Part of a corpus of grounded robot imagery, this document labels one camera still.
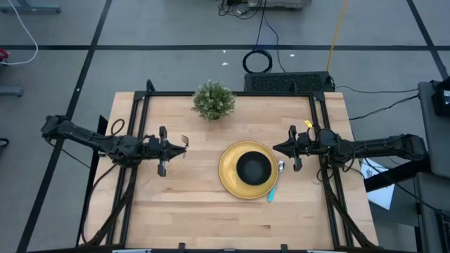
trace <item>yellow tag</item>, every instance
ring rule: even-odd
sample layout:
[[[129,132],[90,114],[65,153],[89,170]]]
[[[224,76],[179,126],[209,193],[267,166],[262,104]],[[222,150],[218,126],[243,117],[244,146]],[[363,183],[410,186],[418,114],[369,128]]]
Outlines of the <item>yellow tag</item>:
[[[312,124],[309,120],[305,120],[304,123],[306,123],[309,128],[312,128]]]

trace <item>wire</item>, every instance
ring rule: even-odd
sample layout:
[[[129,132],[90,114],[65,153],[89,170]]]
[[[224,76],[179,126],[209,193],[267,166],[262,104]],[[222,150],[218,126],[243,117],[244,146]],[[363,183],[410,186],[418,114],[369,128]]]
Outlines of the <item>wire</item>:
[[[356,171],[356,172],[358,172],[358,174],[360,174],[361,176],[363,176],[364,177],[364,174],[362,173],[362,172],[360,172],[358,169],[355,169],[355,168],[351,168],[351,167],[348,167],[348,166],[346,166],[346,168],[348,168],[348,170],[347,171],[349,171],[350,169],[351,170],[354,170],[354,171]]]
[[[350,162],[350,165],[349,165],[349,167],[351,168],[353,166],[353,164],[354,164],[355,159],[356,159],[355,149],[353,148],[352,144],[350,144],[349,141],[346,141],[346,140],[342,140],[342,141],[344,141],[344,143],[346,143],[352,149],[353,158],[352,158],[352,162]],[[342,170],[343,170],[343,172],[349,171],[349,170],[345,170],[345,167],[342,168]]]
[[[55,145],[53,145],[50,141],[46,141],[48,144],[50,144],[50,146],[55,147]],[[75,161],[79,162],[80,164],[83,164],[85,167],[87,167],[88,169],[91,169],[91,167],[87,164],[85,164],[84,162],[82,162],[80,159],[76,158],[75,156],[71,155],[69,152],[65,151],[64,148],[61,148],[61,150],[68,156],[70,156],[71,158],[73,158]]]
[[[259,36],[261,34],[261,28],[262,28],[262,20],[264,19],[264,13],[266,12],[266,4],[267,4],[267,0],[264,0],[264,5],[262,6],[261,21],[259,22],[258,37],[256,38],[256,44],[255,44],[255,47],[253,48],[253,50],[255,50],[256,47],[258,46]]]
[[[397,102],[391,104],[390,106],[387,106],[387,107],[385,107],[385,108],[380,108],[380,109],[374,110],[373,112],[370,112],[370,113],[368,113],[368,114],[366,114],[366,115],[364,115],[364,116],[354,117],[354,118],[351,118],[351,119],[349,119],[349,120],[357,120],[357,119],[365,118],[365,117],[367,117],[367,116],[369,116],[369,115],[374,115],[374,114],[376,114],[376,113],[382,112],[383,110],[387,110],[387,109],[393,108],[394,106],[396,106],[396,105],[398,105],[398,104],[400,104],[400,103],[404,103],[404,102],[410,101],[411,99],[414,99],[414,98],[417,98],[417,97],[419,97],[419,95],[411,96],[411,97],[409,97],[409,98],[404,98],[404,99],[402,99],[402,100],[399,100],[399,101],[397,101]]]
[[[333,43],[331,44],[330,54],[328,55],[328,62],[326,63],[326,71],[330,72],[331,66],[331,58],[333,57],[333,49],[335,48],[336,41],[338,40],[338,34],[340,29],[340,24],[342,23],[342,19],[344,18],[345,10],[347,9],[348,0],[344,0],[344,6],[342,7],[342,11],[340,12],[339,21],[336,25],[335,36],[333,37]]]
[[[278,58],[278,64],[280,65],[280,68],[283,70],[284,73],[286,73],[286,70],[284,70],[284,67],[281,65],[281,61],[280,61],[280,52],[278,50],[278,39],[279,39],[278,34],[275,32],[275,30],[272,28],[272,26],[269,25],[265,15],[264,15],[264,21],[266,21],[266,25],[270,28],[270,30],[272,30],[272,32],[274,32],[274,34],[276,36],[276,57]]]
[[[320,174],[320,172],[322,171],[322,168],[320,168],[318,171],[317,171],[317,173],[316,173],[316,178],[317,178],[317,180],[319,181],[319,182],[328,182],[333,176],[334,176],[334,171],[331,171],[331,174],[330,174],[330,176],[328,176],[328,178],[326,179],[326,180],[322,180],[322,179],[320,179],[319,178],[319,174]]]
[[[98,183],[100,183],[100,181],[106,176],[108,175],[117,165],[114,164],[111,168],[109,168],[105,173],[103,173],[103,175],[101,175],[97,181],[95,182],[95,184],[92,186],[91,191],[89,192],[87,199],[86,199],[86,207],[84,210],[84,215],[82,217],[82,240],[84,243],[87,243],[86,241],[86,237],[84,236],[84,224],[86,223],[86,217],[87,217],[87,213],[89,211],[89,204],[91,202],[91,197],[92,197],[92,193],[94,192],[94,189],[96,188],[96,186],[98,185]]]
[[[29,60],[26,60],[26,61],[23,61],[23,62],[18,62],[18,63],[4,63],[4,62],[0,61],[0,64],[3,64],[3,65],[21,65],[21,64],[31,63],[34,60],[34,58],[36,57],[37,52],[39,51],[39,47],[37,46],[37,43],[34,40],[33,36],[31,36],[30,32],[28,32],[28,29],[23,24],[22,19],[20,18],[19,12],[17,12],[17,10],[15,9],[14,4],[11,2],[11,0],[8,0],[8,2],[11,5],[11,7],[13,8],[15,14],[17,15],[17,19],[19,19],[19,22],[22,25],[23,29],[27,32],[28,36],[30,36],[30,39],[33,41],[34,46],[36,46],[36,51],[34,52],[34,55]]]
[[[264,6],[262,7],[261,21],[259,22],[258,36],[256,38],[255,46],[253,47],[253,49],[249,53],[247,53],[244,56],[244,59],[242,60],[242,66],[243,66],[244,70],[247,73],[249,73],[249,74],[253,74],[253,73],[270,73],[270,71],[272,70],[272,66],[273,66],[272,56],[270,55],[270,53],[268,51],[263,50],[263,49],[257,49],[258,42],[259,42],[259,36],[261,35],[262,20],[264,19],[264,13],[266,11],[266,4],[267,4],[267,0],[264,0]],[[263,56],[266,56],[267,60],[269,60],[269,65],[266,67],[265,70],[262,70],[261,72],[253,72],[253,71],[248,69],[248,67],[247,67],[247,59],[248,59],[249,56],[251,56],[254,53],[262,54]]]
[[[436,207],[433,207],[432,205],[428,204],[427,202],[421,200],[419,197],[416,197],[413,193],[411,193],[409,190],[405,189],[403,186],[399,185],[398,183],[396,183],[395,181],[393,181],[392,179],[390,179],[388,176],[386,176],[385,174],[383,174],[381,171],[377,170],[374,166],[372,166],[372,164],[370,162],[368,162],[367,158],[364,158],[365,161],[367,162],[367,165],[372,167],[372,169],[374,169],[375,171],[377,171],[379,173],[379,175],[381,175],[382,177],[384,177],[385,179],[387,179],[390,183],[394,184],[395,186],[397,186],[398,188],[402,189],[405,193],[408,193],[411,197],[414,197],[417,201],[419,201],[420,203],[422,203],[423,205],[425,205],[426,207],[430,208],[431,210],[443,215],[443,216],[447,216],[446,214],[444,214],[441,210],[437,209]]]
[[[395,168],[389,168],[389,167],[381,167],[381,166],[374,166],[375,168],[379,168],[379,169],[393,169],[393,170],[395,170]]]
[[[114,130],[114,127],[115,127],[115,125],[118,123],[118,122],[121,122],[122,123],[122,126],[120,126],[120,128],[119,128],[119,130],[117,130],[116,132],[114,132],[113,130]],[[124,128],[124,126],[125,126],[125,121],[123,120],[123,119],[118,119],[118,120],[116,120],[116,121],[114,121],[114,123],[112,123],[112,125],[111,125],[111,136],[116,136],[119,132],[121,132],[121,130]]]
[[[261,7],[261,1],[258,1],[258,4],[256,5],[256,11],[250,16],[250,17],[246,17],[246,18],[242,18],[242,16],[244,16],[245,14],[249,13],[250,11],[252,11],[252,9],[249,9],[247,11],[244,12],[239,12],[239,15],[237,15],[235,13],[237,7],[241,4],[243,4],[242,1],[240,1],[239,3],[236,4],[225,4],[225,0],[222,0],[222,3],[219,4],[219,6],[217,7],[219,9],[219,16],[223,17],[225,15],[231,15],[233,17],[239,18],[240,20],[249,20],[250,18],[253,18],[259,11],[259,7]]]
[[[387,157],[389,160],[391,160],[393,163],[397,164],[397,165],[401,165],[401,163],[399,162],[395,162],[391,157]]]
[[[359,93],[369,93],[369,94],[378,94],[378,93],[406,93],[406,92],[412,92],[412,91],[417,91],[418,89],[410,89],[410,90],[405,90],[405,91],[358,91],[356,89],[353,89],[352,87],[348,87],[348,86],[337,86],[335,87],[335,89],[338,88],[347,88],[347,89],[351,89],[354,92],[359,92]]]

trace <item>black bowl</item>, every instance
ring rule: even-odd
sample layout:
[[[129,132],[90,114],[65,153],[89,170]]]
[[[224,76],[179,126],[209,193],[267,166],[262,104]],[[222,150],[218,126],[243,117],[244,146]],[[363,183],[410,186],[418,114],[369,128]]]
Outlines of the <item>black bowl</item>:
[[[265,155],[251,151],[239,157],[237,164],[239,178],[251,186],[258,186],[269,180],[272,166]]]

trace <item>potted plant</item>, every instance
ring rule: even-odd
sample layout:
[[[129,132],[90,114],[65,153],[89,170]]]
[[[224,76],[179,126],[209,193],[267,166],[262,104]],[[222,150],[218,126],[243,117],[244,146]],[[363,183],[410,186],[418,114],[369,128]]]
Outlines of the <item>potted plant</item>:
[[[192,110],[208,120],[229,115],[234,109],[233,93],[218,81],[209,80],[208,83],[200,85],[193,95],[193,101]]]

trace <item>wooden tabletop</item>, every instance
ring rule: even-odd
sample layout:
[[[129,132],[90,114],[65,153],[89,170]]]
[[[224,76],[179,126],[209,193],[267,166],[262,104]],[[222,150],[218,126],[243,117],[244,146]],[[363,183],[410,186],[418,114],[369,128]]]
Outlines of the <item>wooden tabletop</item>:
[[[132,98],[133,93],[116,93],[110,125],[116,119],[129,119]],[[331,129],[352,140],[343,95],[326,93],[326,104]],[[214,122],[193,112],[188,96],[153,96],[149,106],[144,134],[158,135],[164,125],[171,143],[183,145],[181,135],[189,137],[190,143],[184,159],[180,155],[167,164],[164,178],[157,174],[158,161],[139,165],[127,247],[177,248],[184,242],[189,249],[280,249],[280,244],[288,244],[289,249],[333,248],[323,186],[316,179],[317,156],[302,157],[303,168],[294,172],[293,160],[273,150],[286,166],[272,203],[266,196],[256,200],[233,196],[218,175],[219,158],[232,143],[251,140],[271,148],[288,139],[291,124],[298,132],[306,131],[304,121],[312,121],[308,98],[236,97],[235,112]],[[119,134],[126,134],[127,125]],[[101,158],[96,179],[110,166],[109,158]],[[118,171],[105,177],[92,195],[85,227],[88,239],[111,212]],[[377,244],[362,176],[350,170],[341,172],[341,177],[349,215]],[[344,245],[337,212],[336,217]],[[115,242],[121,225],[122,216],[117,220]]]

